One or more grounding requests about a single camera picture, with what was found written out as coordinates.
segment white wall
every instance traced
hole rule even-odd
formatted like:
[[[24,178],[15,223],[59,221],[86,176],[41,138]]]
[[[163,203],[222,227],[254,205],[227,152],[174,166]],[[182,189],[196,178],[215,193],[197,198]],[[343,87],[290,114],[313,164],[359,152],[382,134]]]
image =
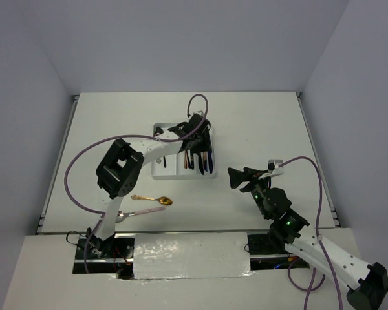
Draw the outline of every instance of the white wall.
[[[33,234],[71,99],[14,3],[0,0],[0,309]]]
[[[388,0],[350,0],[303,95],[339,218],[388,269]]]
[[[17,0],[70,92],[303,90],[348,0]]]

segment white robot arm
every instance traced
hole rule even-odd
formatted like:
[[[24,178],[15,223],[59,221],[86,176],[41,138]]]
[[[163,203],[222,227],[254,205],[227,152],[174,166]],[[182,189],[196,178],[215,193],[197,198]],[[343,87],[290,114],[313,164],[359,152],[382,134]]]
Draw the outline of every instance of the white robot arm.
[[[187,135],[197,127],[193,135]],[[96,254],[103,256],[111,251],[121,202],[133,190],[141,168],[157,158],[185,150],[194,153],[211,150],[209,128],[210,123],[205,118],[193,114],[188,122],[169,129],[156,140],[114,141],[96,169],[103,215],[94,230],[89,228],[87,231],[87,244]],[[267,234],[273,247],[299,256],[330,279],[334,277],[330,268],[332,264],[341,290],[347,292],[348,301],[355,309],[379,308],[388,291],[386,269],[379,263],[369,265],[322,238],[313,226],[290,208],[292,202],[284,190],[271,187],[271,178],[283,174],[281,160],[270,160],[264,171],[245,167],[243,171],[228,168],[228,173],[233,189],[248,182],[240,191],[250,192],[263,217],[273,220]]]

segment white table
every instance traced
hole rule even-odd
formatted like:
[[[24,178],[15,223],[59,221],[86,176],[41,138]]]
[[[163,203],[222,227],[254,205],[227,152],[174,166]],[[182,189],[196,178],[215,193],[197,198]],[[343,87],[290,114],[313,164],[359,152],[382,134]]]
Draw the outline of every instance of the white table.
[[[322,229],[321,234],[360,257],[350,229]],[[117,280],[112,274],[72,274],[75,250],[64,236],[27,236],[3,309],[303,308],[305,293],[289,283],[285,269],[258,271],[242,278]],[[294,280],[302,286],[308,285],[311,274],[309,269],[292,271]],[[353,309],[345,295],[343,300],[345,309]],[[337,308],[334,284],[326,280],[321,289],[310,295],[308,309]]]
[[[154,123],[181,122],[194,93],[84,93],[80,95],[70,126],[58,173],[54,180],[41,232],[85,231],[98,216],[76,207],[63,188],[63,175],[71,159],[86,146],[120,134],[151,135]],[[294,92],[206,92],[208,119],[213,124],[217,177],[208,180],[156,181],[150,166],[141,171],[133,194],[168,196],[174,205],[162,212],[135,216],[117,224],[117,231],[230,231],[267,229],[252,197],[230,189],[227,168],[266,169],[269,159],[296,156],[314,158],[305,122]],[[192,111],[204,108],[196,98]],[[110,143],[92,149],[72,169],[69,184],[73,195],[86,206],[98,208],[95,170]],[[315,222],[319,190],[309,162],[285,167],[273,179],[283,188],[292,207],[310,223]],[[125,197],[124,212],[156,207],[155,202]],[[334,227],[329,204],[324,199],[320,227]]]

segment purple cable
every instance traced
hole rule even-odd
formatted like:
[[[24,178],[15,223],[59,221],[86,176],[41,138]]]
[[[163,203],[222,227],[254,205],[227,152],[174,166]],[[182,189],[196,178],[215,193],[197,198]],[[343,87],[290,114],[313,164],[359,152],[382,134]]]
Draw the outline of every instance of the purple cable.
[[[300,261],[300,260],[301,260],[301,258],[298,258],[297,260],[294,260],[294,261],[289,265],[289,268],[287,269],[287,277],[289,277],[290,283],[292,283],[294,287],[296,287],[297,289],[299,289],[299,290],[302,291],[302,292],[307,292],[308,289],[304,289],[304,288],[298,286],[298,285],[295,283],[295,281],[293,281],[292,275],[290,274],[290,271],[292,270],[293,265],[294,265],[296,262]],[[325,279],[326,279],[326,276],[323,275],[321,281],[319,282],[319,284],[318,284],[315,288],[313,288],[310,292],[314,292],[314,291],[316,291],[317,289],[319,289],[319,288],[323,285],[323,282],[325,281]]]
[[[206,116],[208,114],[208,100],[207,100],[207,97],[205,95],[203,95],[203,94],[195,94],[194,96],[191,97],[191,99],[188,102],[188,109],[189,109],[193,99],[195,97],[197,97],[197,96],[200,96],[206,102],[206,110],[204,111],[204,116],[201,119],[200,123],[191,132],[189,132],[188,134],[186,134],[183,137],[179,137],[178,139],[161,139],[160,141],[162,141],[162,142],[178,142],[178,141],[184,140],[184,139],[192,136],[201,127],[201,125],[205,122]],[[72,195],[72,193],[71,193],[71,191],[69,189],[69,184],[68,184],[68,181],[67,181],[68,177],[69,177],[69,172],[72,169],[72,167],[75,164],[75,162],[79,159],[79,157],[84,155],[88,150],[93,149],[94,147],[96,147],[96,146],[98,146],[98,145],[100,145],[102,143],[105,143],[105,142],[108,142],[108,141],[112,141],[112,140],[116,140],[116,139],[120,139],[120,138],[140,138],[140,139],[158,140],[158,137],[145,136],[145,135],[141,135],[141,134],[122,134],[122,135],[119,135],[119,136],[113,136],[113,137],[105,138],[105,139],[97,141],[97,142],[89,145],[88,147],[85,147],[83,150],[81,150],[75,157],[73,157],[73,160],[68,164],[68,166],[66,168],[66,171],[65,171],[65,177],[63,179],[63,184],[65,186],[65,191],[66,191],[66,194],[69,197],[69,199],[72,200],[72,202],[75,205],[77,205],[79,208],[81,208],[81,209],[83,209],[83,210],[85,210],[87,212],[94,213],[94,214],[101,214],[101,219],[96,224],[94,230],[99,228],[99,224],[102,222],[102,219],[105,217],[105,212],[88,208],[88,207],[82,205],[78,200],[76,200],[76,198]],[[86,264],[86,250],[88,248],[88,244],[89,244],[89,241],[90,241],[92,235],[93,235],[93,231],[88,236],[88,238],[86,239],[85,248],[84,248],[85,253],[83,255],[83,264],[85,266],[86,273],[89,273],[88,272],[88,268],[87,268],[87,264]]]
[[[310,159],[309,157],[306,156],[298,156],[295,158],[292,158],[291,160],[288,160],[282,164],[279,165],[279,167],[284,167],[285,165],[288,165],[289,163],[292,163],[295,160],[308,160],[311,162],[313,167],[316,170],[316,174],[318,175],[318,180],[319,180],[319,206],[318,206],[318,213],[316,214],[316,224],[315,224],[315,231],[316,231],[316,236],[319,236],[319,221],[321,217],[321,210],[322,210],[322,178],[321,178],[321,173],[318,169],[318,166],[315,164],[315,162]],[[330,261],[330,257],[328,255],[328,252],[326,251],[325,246],[323,245],[322,240],[319,240],[319,245],[322,248],[323,254],[325,255],[326,261],[329,264],[330,271],[332,272],[332,276],[334,278],[334,283],[335,283],[335,288],[336,288],[336,293],[338,295],[338,303],[339,303],[339,310],[343,310],[343,303],[342,303],[342,295],[341,295],[341,290],[339,288],[339,282],[338,279],[336,278],[336,273],[335,273],[335,268],[332,265],[332,262]],[[316,275],[316,269],[314,268],[313,273],[312,273],[312,278],[310,279],[310,285],[306,293],[306,298],[305,298],[305,306],[304,310],[307,310],[307,302],[309,299],[310,292],[312,291],[312,286],[315,281],[315,275]]]

